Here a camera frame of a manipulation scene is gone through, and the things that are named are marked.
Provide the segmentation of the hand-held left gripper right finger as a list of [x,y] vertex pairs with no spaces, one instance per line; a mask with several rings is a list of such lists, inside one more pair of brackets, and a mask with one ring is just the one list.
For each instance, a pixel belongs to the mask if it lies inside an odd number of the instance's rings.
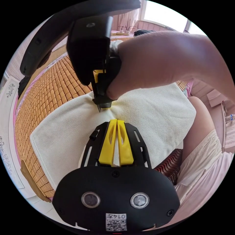
[[130,141],[123,120],[117,120],[119,165],[132,165],[134,162]]

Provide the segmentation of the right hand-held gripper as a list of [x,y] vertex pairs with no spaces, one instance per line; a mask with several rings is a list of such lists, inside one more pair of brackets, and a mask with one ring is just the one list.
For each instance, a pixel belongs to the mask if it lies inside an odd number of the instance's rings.
[[140,7],[139,0],[87,0],[55,13],[29,43],[20,72],[31,77],[68,37],[66,49],[77,77],[84,86],[92,85],[99,111],[110,108],[113,100],[106,90],[121,68],[119,56],[110,51],[113,16]]

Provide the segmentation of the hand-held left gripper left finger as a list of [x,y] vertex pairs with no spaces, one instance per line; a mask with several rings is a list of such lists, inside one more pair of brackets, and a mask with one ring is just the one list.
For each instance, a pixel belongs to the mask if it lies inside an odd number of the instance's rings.
[[117,119],[110,120],[99,156],[99,163],[101,165],[113,164],[116,142],[116,129]]

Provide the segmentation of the person's right hand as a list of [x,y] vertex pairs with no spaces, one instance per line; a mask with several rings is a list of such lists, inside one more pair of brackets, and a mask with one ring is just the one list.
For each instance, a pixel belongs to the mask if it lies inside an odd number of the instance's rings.
[[188,74],[184,39],[185,33],[155,32],[119,43],[116,53],[121,59],[118,75],[106,94],[117,100],[124,93],[168,85],[185,80]]

